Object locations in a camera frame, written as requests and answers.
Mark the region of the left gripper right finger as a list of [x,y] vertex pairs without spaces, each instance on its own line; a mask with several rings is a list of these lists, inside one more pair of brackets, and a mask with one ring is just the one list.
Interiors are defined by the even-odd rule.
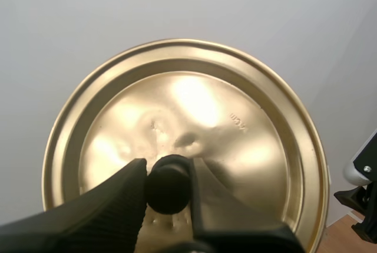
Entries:
[[194,239],[216,252],[303,252],[290,227],[234,197],[203,159],[190,161]]

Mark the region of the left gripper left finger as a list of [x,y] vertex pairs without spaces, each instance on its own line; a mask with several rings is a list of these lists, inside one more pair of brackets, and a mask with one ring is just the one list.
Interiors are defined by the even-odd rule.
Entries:
[[1,226],[1,252],[133,252],[147,203],[146,160],[60,206]]

